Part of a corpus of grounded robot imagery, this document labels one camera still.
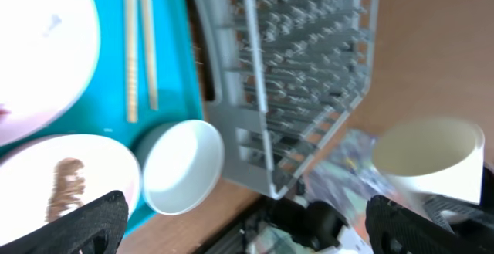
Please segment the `pink round plate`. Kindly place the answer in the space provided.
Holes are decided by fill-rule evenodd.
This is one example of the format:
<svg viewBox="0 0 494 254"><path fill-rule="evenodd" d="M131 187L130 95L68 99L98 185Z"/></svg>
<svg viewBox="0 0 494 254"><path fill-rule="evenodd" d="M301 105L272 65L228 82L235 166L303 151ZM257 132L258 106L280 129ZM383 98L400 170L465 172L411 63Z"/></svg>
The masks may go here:
<svg viewBox="0 0 494 254"><path fill-rule="evenodd" d="M1 0L1 144L62 116L88 87L99 54L94 0Z"/></svg>

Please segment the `wooden chopstick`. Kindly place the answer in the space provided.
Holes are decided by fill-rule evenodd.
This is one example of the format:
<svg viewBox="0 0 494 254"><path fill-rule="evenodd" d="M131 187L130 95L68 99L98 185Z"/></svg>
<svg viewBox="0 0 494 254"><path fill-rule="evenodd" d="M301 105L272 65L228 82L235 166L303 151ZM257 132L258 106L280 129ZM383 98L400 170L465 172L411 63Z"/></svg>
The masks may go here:
<svg viewBox="0 0 494 254"><path fill-rule="evenodd" d="M144 27L144 49L147 76L147 92L150 108L159 109L157 89L157 61L154 33L153 0L140 0Z"/></svg>
<svg viewBox="0 0 494 254"><path fill-rule="evenodd" d="M136 123L138 119L137 98L137 0L124 0L125 14L125 53L126 53L126 92L127 121Z"/></svg>

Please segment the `pink small bowl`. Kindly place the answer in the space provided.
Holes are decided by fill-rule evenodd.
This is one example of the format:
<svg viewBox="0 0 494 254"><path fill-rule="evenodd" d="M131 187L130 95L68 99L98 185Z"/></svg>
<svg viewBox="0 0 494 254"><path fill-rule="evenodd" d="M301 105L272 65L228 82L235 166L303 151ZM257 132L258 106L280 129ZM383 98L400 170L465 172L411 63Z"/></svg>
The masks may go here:
<svg viewBox="0 0 494 254"><path fill-rule="evenodd" d="M94 134L42 137L1 157L1 243L7 244L110 191L131 212L140 165L123 144Z"/></svg>

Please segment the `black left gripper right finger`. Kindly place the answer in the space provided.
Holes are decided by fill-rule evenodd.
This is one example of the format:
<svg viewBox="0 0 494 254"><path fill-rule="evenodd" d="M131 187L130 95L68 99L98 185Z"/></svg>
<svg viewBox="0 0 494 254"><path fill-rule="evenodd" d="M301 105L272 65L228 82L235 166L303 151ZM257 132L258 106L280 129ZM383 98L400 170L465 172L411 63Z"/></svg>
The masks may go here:
<svg viewBox="0 0 494 254"><path fill-rule="evenodd" d="M384 197L367 202L366 229L375 253L493 254L493 214L458 199L434 195L425 202L424 218ZM474 241L454 233L443 211L464 215L489 231Z"/></svg>

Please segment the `grey small bowl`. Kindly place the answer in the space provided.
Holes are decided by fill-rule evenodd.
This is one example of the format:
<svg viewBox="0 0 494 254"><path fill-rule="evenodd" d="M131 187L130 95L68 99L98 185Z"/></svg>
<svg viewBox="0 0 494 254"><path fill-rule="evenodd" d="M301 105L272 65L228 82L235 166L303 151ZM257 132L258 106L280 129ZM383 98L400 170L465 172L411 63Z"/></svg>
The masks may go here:
<svg viewBox="0 0 494 254"><path fill-rule="evenodd" d="M135 148L142 165L142 195L162 215L181 215L199 206L222 175L225 145L203 120L162 124Z"/></svg>

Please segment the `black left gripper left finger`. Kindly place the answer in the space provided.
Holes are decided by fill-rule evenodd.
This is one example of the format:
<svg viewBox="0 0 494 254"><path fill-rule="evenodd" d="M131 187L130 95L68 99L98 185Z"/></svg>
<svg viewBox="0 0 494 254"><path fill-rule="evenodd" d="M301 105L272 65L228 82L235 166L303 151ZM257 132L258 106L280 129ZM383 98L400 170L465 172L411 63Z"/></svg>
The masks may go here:
<svg viewBox="0 0 494 254"><path fill-rule="evenodd" d="M111 191L81 208L1 247L2 253L115 253L129 208L122 191Z"/></svg>

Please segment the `white cup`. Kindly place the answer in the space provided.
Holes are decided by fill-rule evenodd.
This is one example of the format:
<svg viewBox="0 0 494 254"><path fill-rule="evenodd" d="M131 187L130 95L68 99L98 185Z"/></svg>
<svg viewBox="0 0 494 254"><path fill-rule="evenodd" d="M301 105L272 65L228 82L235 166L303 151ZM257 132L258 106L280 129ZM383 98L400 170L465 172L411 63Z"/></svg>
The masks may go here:
<svg viewBox="0 0 494 254"><path fill-rule="evenodd" d="M410 205L429 195L478 204L485 135L465 120L435 117L390 129L376 143L372 161Z"/></svg>

